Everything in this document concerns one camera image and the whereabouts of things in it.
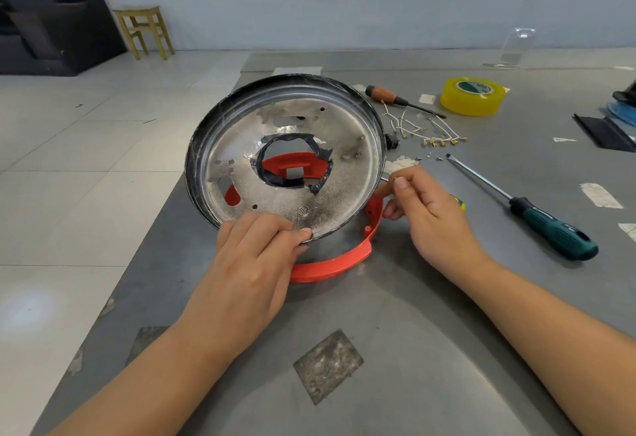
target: tile floor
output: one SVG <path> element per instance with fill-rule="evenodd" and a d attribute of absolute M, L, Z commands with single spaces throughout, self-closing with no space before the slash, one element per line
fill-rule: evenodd
<path fill-rule="evenodd" d="M 245 52 L 0 77 L 0 435 L 28 435 Z"/>

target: hand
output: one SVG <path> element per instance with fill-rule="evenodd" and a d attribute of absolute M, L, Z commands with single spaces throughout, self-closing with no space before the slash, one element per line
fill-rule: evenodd
<path fill-rule="evenodd" d="M 474 237 L 457 201 L 422 168 L 396 171 L 373 195 L 384 198 L 392 194 L 396 197 L 382 216 L 397 220 L 406 215 L 417 251 L 451 281 L 493 262 Z"/>
<path fill-rule="evenodd" d="M 174 328 L 195 350 L 227 365 L 281 310 L 291 268 L 312 236 L 280 216 L 245 213 L 221 225 L 217 254 Z"/>

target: wooden stool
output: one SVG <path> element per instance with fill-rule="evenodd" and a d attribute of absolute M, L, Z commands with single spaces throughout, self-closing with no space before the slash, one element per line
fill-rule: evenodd
<path fill-rule="evenodd" d="M 157 43 L 157 47 L 159 47 L 159 54 L 161 54 L 161 57 L 164 61 L 168 58 L 163 49 L 161 38 L 165 39 L 165 43 L 168 45 L 170 53 L 174 54 L 174 49 L 172 48 L 172 43 L 170 42 L 170 36 L 168 36 L 168 30 L 165 28 L 165 23 L 163 22 L 163 17 L 161 15 L 161 11 L 159 10 L 159 6 L 136 9 L 113 9 L 113 12 L 117 16 L 117 20 L 122 27 L 123 36 L 126 38 L 126 41 L 128 42 L 128 45 L 130 46 L 135 59 L 139 61 L 141 58 L 139 57 L 139 51 L 135 47 L 135 42 L 132 38 L 138 38 L 139 43 L 141 44 L 141 48 L 144 50 L 144 53 L 148 54 L 148 47 L 146 47 L 144 37 L 141 34 L 141 31 L 145 29 L 153 33 L 155 42 Z M 132 27 L 128 27 L 128 25 L 126 24 L 126 17 L 131 18 Z M 147 22 L 139 22 L 136 19 L 137 17 L 145 17 Z"/>

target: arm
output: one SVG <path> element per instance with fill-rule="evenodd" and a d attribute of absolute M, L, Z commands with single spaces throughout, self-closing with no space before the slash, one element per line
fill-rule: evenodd
<path fill-rule="evenodd" d="M 636 341 L 497 264 L 455 200 L 421 168 L 394 173 L 376 196 L 406 215 L 420 254 L 470 296 L 585 436 L 636 428 Z"/>
<path fill-rule="evenodd" d="M 218 252 L 183 315 L 51 436 L 175 435 L 281 309 L 309 229 L 247 213 L 225 223 Z"/>

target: green-handled screwdriver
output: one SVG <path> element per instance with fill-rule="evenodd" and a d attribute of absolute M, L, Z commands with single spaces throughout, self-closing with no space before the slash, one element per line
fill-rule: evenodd
<path fill-rule="evenodd" d="M 450 153 L 446 155 L 449 161 L 459 165 L 472 173 L 482 182 L 505 196 L 510 203 L 510 211 L 522 218 L 528 226 L 546 239 L 552 248 L 569 260 L 589 260 L 599 252 L 596 245 L 585 233 L 569 223 L 561 222 L 552 215 L 535 207 L 526 197 L 512 197 L 497 185 L 489 182 L 475 170 L 467 167 Z"/>

